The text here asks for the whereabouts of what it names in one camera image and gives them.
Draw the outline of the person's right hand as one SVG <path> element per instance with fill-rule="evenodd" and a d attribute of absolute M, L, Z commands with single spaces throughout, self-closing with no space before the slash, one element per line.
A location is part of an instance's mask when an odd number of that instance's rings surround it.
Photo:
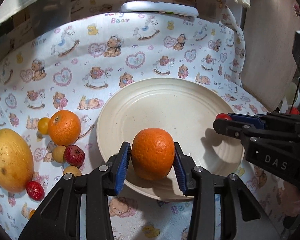
<path fill-rule="evenodd" d="M 300 215 L 300 191 L 287 181 L 283 182 L 284 190 L 282 194 L 283 213 L 290 217 Z"/>

